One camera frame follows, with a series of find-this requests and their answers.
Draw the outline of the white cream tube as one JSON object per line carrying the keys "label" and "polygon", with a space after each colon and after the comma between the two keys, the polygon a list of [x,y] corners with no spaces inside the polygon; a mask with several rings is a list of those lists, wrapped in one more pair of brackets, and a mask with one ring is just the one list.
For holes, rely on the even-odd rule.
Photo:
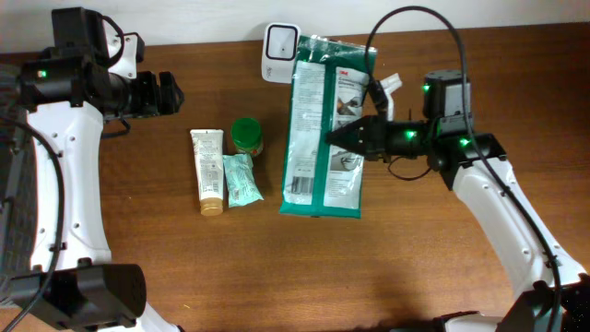
{"label": "white cream tube", "polygon": [[224,210],[223,138],[221,129],[192,129],[200,212],[220,215]]}

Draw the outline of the green wipes package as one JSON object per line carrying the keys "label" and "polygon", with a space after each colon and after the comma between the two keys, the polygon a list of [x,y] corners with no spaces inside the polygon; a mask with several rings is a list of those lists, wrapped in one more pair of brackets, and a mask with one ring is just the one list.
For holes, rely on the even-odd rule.
{"label": "green wipes package", "polygon": [[365,47],[319,36],[297,46],[279,212],[358,219],[364,158],[326,142],[361,118],[369,76]]}

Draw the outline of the green lid seasoning jar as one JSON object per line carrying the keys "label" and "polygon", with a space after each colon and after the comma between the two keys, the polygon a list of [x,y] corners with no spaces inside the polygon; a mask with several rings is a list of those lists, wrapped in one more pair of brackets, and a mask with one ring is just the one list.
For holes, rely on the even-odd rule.
{"label": "green lid seasoning jar", "polygon": [[231,127],[230,135],[238,153],[255,157],[264,149],[262,128],[254,118],[236,120]]}

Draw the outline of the teal tissue packet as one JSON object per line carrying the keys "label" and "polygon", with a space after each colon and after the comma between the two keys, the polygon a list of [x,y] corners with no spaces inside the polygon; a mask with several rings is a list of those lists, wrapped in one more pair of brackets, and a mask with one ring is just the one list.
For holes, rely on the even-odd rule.
{"label": "teal tissue packet", "polygon": [[224,155],[223,165],[229,192],[229,207],[243,207],[263,200],[253,173],[253,160],[249,154]]}

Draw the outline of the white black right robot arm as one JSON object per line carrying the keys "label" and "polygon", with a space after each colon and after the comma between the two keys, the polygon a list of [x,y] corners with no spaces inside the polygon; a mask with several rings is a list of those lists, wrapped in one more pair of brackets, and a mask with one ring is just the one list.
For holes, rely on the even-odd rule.
{"label": "white black right robot arm", "polygon": [[501,260],[515,302],[503,317],[478,311],[418,323],[416,331],[586,331],[589,274],[552,236],[517,182],[492,134],[474,133],[470,83],[458,70],[425,76],[422,121],[396,122],[397,78],[371,84],[378,113],[334,130],[328,144],[392,163],[424,156],[467,206]]}

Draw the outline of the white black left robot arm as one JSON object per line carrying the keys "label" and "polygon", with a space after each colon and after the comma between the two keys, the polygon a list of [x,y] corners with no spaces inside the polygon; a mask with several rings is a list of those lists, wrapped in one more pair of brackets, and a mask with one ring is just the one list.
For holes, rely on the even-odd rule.
{"label": "white black left robot arm", "polygon": [[171,115],[169,72],[140,72],[145,44],[83,7],[52,12],[54,44],[1,69],[1,304],[57,330],[172,331],[144,273],[115,264],[101,207],[100,142],[111,121]]}

